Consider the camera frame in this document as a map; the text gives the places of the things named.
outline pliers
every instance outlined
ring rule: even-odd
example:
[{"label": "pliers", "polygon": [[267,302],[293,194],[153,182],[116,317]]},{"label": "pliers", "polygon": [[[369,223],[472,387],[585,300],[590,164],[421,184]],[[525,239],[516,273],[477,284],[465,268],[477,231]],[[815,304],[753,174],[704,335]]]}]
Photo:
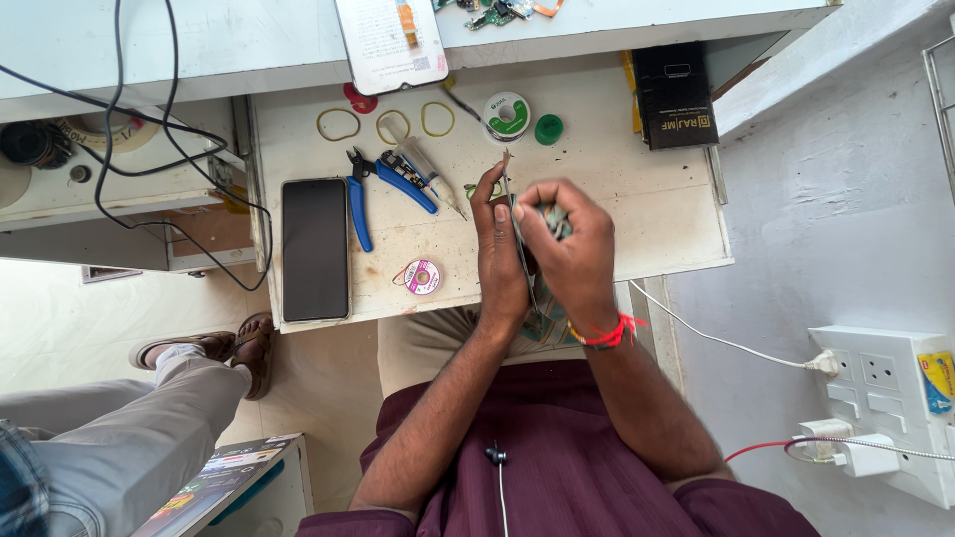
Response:
[{"label": "pliers", "polygon": [[398,190],[411,196],[429,213],[435,214],[437,212],[435,202],[425,196],[424,192],[418,190],[412,182],[383,164],[381,159],[375,162],[367,161],[361,156],[361,151],[357,147],[353,146],[352,149],[354,149],[354,154],[348,149],[345,150],[345,154],[348,155],[351,162],[351,175],[347,177],[349,180],[349,204],[351,205],[351,219],[354,221],[355,231],[358,233],[358,242],[361,243],[363,250],[371,251],[373,248],[368,224],[365,222],[365,186],[361,183],[361,180],[369,175],[374,174],[385,183],[396,186]]}]

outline sandal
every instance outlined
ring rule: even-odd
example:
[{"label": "sandal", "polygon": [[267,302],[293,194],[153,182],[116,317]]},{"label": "sandal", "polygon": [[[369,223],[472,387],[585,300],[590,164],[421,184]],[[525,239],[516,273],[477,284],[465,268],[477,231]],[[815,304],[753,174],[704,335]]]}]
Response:
[{"label": "sandal", "polygon": [[[262,325],[262,321],[266,319],[269,321],[267,327]],[[235,351],[237,352],[232,358],[232,367],[243,364],[249,369],[249,371],[252,371],[259,376],[259,389],[255,392],[255,395],[246,397],[247,400],[257,401],[264,397],[268,392],[268,386],[272,379],[272,335],[275,333],[275,325],[271,322],[272,314],[264,311],[249,316],[249,318],[243,321],[242,325],[239,327],[239,330],[252,321],[259,321],[259,328],[257,328],[254,332],[247,333],[236,341]],[[253,340],[257,341],[262,347],[262,356],[256,356],[254,358],[239,357],[239,349],[244,344]]]},{"label": "sandal", "polygon": [[213,332],[213,333],[199,333],[196,335],[189,335],[186,337],[170,337],[168,339],[163,339],[161,341],[147,341],[134,347],[133,350],[129,352],[129,363],[137,369],[144,369],[146,371],[153,371],[156,368],[152,368],[146,365],[146,355],[157,348],[159,345],[168,345],[170,343],[196,343],[199,344],[204,337],[215,337],[220,340],[223,344],[219,348],[219,351],[215,356],[206,356],[211,360],[216,360],[220,362],[225,362],[232,356],[235,348],[233,343],[236,340],[236,334],[234,332]]}]

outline red thread bracelet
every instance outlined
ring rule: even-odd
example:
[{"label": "red thread bracelet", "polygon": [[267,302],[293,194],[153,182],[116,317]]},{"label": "red thread bracelet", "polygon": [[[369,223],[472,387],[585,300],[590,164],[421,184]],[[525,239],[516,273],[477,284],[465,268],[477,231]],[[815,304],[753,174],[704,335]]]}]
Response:
[{"label": "red thread bracelet", "polygon": [[603,349],[612,349],[613,347],[620,345],[620,342],[624,340],[624,332],[626,329],[630,329],[630,342],[632,343],[633,331],[636,329],[636,325],[640,325],[642,327],[648,326],[647,321],[631,317],[622,311],[617,311],[617,315],[619,318],[617,327],[609,333],[602,333],[601,331],[597,330],[596,327],[590,325],[591,329],[601,335],[600,337],[594,339],[587,339],[581,336],[576,330],[574,330],[573,325],[571,325],[569,321],[567,322],[567,325],[570,327],[570,333],[581,342],[581,345],[598,351]]}]

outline maroon shirt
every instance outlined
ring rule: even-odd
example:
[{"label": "maroon shirt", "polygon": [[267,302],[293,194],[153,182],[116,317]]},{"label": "maroon shirt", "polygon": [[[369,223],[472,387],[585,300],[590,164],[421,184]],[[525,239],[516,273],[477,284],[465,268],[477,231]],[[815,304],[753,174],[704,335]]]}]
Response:
[{"label": "maroon shirt", "polygon": [[[385,399],[363,472],[427,388]],[[349,511],[306,517],[296,537],[503,535],[498,469],[484,456],[495,440],[511,535],[817,535],[788,502],[744,484],[667,492],[617,436],[586,360],[565,360],[500,368],[417,528],[392,511]]]}]

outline person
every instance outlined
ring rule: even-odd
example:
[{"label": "person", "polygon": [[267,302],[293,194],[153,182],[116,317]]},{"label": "person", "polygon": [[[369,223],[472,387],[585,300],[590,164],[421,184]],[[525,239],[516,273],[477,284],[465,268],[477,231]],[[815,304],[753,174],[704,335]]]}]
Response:
[{"label": "person", "polygon": [[131,363],[155,383],[0,396],[0,537],[132,534],[199,473],[240,399],[267,392],[272,334],[258,313],[238,334],[135,348]]},{"label": "person", "polygon": [[[529,294],[508,206],[489,202],[502,167],[471,200],[477,322],[460,309],[379,320],[387,397],[364,476],[348,511],[296,535],[817,535],[735,481],[634,339],[614,304],[613,223],[566,179],[532,183],[513,212],[583,350],[515,342]],[[554,202],[573,226],[560,241],[536,210]]]}]

